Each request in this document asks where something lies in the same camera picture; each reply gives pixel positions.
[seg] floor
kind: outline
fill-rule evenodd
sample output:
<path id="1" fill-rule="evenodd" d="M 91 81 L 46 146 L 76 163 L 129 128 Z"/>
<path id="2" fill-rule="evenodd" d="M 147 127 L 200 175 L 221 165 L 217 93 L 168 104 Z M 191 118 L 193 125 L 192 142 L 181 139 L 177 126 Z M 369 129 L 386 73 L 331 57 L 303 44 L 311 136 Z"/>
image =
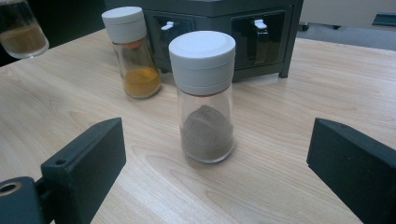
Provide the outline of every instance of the floor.
<path id="1" fill-rule="evenodd" d="M 297 37 L 374 49 L 396 50 L 396 31 L 340 27 L 309 23 L 307 31 L 298 31 Z"/>

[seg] wooden table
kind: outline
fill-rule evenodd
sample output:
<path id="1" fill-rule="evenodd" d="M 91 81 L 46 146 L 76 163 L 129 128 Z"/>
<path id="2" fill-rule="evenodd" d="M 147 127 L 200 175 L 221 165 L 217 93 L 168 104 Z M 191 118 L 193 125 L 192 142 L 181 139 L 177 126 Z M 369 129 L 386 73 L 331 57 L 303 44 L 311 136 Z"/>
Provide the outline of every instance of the wooden table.
<path id="1" fill-rule="evenodd" d="M 180 147 L 177 90 L 128 100 L 105 31 L 0 68 L 0 180 L 28 175 L 94 123 L 121 117 L 127 163 L 92 223 L 360 223 L 308 168 L 314 119 L 396 148 L 396 52 L 297 39 L 289 77 L 233 84 L 236 146 Z"/>

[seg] dark gray device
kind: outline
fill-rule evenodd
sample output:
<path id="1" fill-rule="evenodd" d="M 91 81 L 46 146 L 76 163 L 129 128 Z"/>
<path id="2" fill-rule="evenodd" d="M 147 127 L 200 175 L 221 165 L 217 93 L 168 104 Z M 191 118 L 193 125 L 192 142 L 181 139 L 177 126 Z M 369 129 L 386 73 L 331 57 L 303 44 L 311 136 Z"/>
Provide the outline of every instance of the dark gray device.
<path id="1" fill-rule="evenodd" d="M 172 71 L 168 45 L 192 31 L 218 31 L 236 42 L 233 80 L 287 77 L 303 0 L 105 0 L 106 8 L 142 7 L 154 62 Z"/>

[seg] clear glass jar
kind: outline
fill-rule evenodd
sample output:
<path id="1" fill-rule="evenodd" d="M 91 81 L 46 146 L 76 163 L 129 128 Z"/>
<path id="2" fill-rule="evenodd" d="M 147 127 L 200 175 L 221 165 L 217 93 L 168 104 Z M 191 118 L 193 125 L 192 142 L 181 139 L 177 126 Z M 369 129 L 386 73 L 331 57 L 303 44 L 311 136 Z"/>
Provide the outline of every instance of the clear glass jar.
<path id="1" fill-rule="evenodd" d="M 210 95 L 177 90 L 181 146 L 203 163 L 224 160 L 233 150 L 233 98 L 230 85 Z"/>
<path id="2" fill-rule="evenodd" d="M 114 8 L 102 19 L 117 55 L 124 91 L 136 99 L 155 94 L 161 79 L 152 60 L 142 8 Z"/>
<path id="3" fill-rule="evenodd" d="M 113 43 L 119 61 L 124 91 L 133 98 L 148 98 L 161 87 L 145 37 L 130 43 Z"/>
<path id="4" fill-rule="evenodd" d="M 198 31 L 169 45 L 177 84 L 181 147 L 202 163 L 232 152 L 235 41 L 229 35 Z"/>
<path id="5" fill-rule="evenodd" d="M 50 44 L 26 0 L 0 1 L 0 43 L 14 58 L 33 58 Z"/>

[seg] white plastic cap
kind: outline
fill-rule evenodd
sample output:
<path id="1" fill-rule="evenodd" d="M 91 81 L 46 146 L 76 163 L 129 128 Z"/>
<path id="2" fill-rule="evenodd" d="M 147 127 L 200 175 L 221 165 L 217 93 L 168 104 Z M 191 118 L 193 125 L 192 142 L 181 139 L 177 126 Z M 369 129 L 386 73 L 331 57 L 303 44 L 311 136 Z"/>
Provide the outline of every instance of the white plastic cap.
<path id="1" fill-rule="evenodd" d="M 114 43 L 128 43 L 146 36 L 147 29 L 141 7 L 118 7 L 102 14 L 108 36 Z"/>
<path id="2" fill-rule="evenodd" d="M 233 80 L 235 41 L 215 31 L 197 31 L 169 45 L 172 72 L 182 91 L 207 95 L 227 89 Z"/>

